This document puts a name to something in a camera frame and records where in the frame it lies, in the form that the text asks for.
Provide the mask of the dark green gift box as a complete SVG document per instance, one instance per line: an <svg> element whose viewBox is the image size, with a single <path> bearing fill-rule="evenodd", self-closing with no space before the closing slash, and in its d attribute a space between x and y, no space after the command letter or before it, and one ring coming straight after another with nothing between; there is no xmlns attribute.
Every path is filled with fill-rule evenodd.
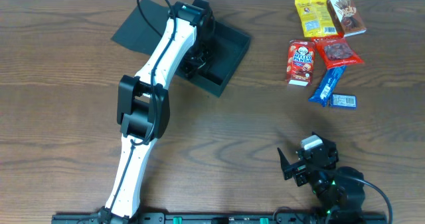
<svg viewBox="0 0 425 224"><path fill-rule="evenodd" d="M112 36L117 44L138 53L152 55L168 20L169 9L152 0L141 0L142 13L135 8ZM214 36L205 43L207 63L189 82L220 96L250 46L251 37L226 23L215 23Z"/></svg>

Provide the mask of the yellow candy bag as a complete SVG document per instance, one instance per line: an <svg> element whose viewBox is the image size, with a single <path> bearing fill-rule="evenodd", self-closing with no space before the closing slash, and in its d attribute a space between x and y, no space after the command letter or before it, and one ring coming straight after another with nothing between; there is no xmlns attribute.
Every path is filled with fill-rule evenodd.
<svg viewBox="0 0 425 224"><path fill-rule="evenodd" d="M327 37L337 29L327 8L327 0L294 0L304 37Z"/></svg>

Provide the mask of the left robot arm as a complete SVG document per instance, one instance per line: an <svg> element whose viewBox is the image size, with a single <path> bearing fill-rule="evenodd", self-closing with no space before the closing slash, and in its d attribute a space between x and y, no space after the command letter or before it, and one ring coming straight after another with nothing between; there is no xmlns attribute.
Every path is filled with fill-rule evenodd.
<svg viewBox="0 0 425 224"><path fill-rule="evenodd" d="M191 68L204 65L205 43L214 28L209 2L176 2L169 8L164 33L149 60L134 76L122 76L117 107L121 156L99 223L128 223L135 216L149 155L169 123L171 80L183 61Z"/></svg>

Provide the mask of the red dried fruit bag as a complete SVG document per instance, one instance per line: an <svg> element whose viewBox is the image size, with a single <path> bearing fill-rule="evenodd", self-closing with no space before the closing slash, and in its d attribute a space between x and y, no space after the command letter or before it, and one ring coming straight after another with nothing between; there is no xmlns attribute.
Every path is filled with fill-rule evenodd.
<svg viewBox="0 0 425 224"><path fill-rule="evenodd" d="M332 68L363 64L363 59L339 36L314 37L311 39L323 59L327 70Z"/></svg>

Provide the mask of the Pocky chocolate stick box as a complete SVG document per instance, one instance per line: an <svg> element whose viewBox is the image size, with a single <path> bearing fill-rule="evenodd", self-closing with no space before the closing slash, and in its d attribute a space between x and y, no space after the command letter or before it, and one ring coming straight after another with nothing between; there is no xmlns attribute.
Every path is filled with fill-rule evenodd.
<svg viewBox="0 0 425 224"><path fill-rule="evenodd" d="M363 22L354 0L328 0L328 5L344 37L365 33Z"/></svg>

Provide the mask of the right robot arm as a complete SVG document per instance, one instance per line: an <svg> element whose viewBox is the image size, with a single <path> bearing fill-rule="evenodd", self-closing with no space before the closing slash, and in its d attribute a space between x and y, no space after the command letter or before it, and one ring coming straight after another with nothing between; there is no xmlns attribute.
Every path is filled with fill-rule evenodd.
<svg viewBox="0 0 425 224"><path fill-rule="evenodd" d="M365 200L364 175L350 167L337 167L336 143L315 132L300 142L298 161L291 164L278 149L284 179L294 179L297 186L311 186L312 192L336 220L354 221L361 216Z"/></svg>

